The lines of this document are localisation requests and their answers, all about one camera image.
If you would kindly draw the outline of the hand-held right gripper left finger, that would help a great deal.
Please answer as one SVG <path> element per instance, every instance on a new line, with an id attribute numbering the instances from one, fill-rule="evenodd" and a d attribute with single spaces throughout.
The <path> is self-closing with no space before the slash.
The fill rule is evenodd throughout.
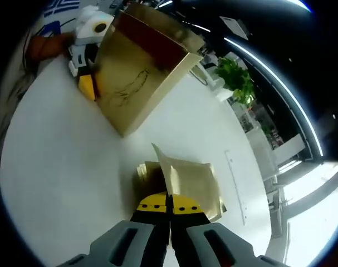
<path id="1" fill-rule="evenodd" d="M 61 266 L 163 266 L 169 244 L 167 194 L 140 201 L 130 220 L 122 220 Z"/>

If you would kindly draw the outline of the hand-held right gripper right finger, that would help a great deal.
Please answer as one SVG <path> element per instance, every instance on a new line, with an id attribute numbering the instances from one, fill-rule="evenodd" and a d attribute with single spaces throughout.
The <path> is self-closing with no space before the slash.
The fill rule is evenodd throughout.
<path id="1" fill-rule="evenodd" d="M 282 266 L 255 256 L 253 246 L 224 225 L 210 222 L 193 199 L 170 195 L 170 233 L 180 266 Z"/>

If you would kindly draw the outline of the person's left hand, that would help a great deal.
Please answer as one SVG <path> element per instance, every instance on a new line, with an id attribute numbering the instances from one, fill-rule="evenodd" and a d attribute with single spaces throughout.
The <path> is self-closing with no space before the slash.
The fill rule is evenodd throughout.
<path id="1" fill-rule="evenodd" d="M 31 38 L 26 55 L 33 61 L 43 61 L 64 53 L 74 43 L 72 32 L 52 37 L 34 36 Z"/>

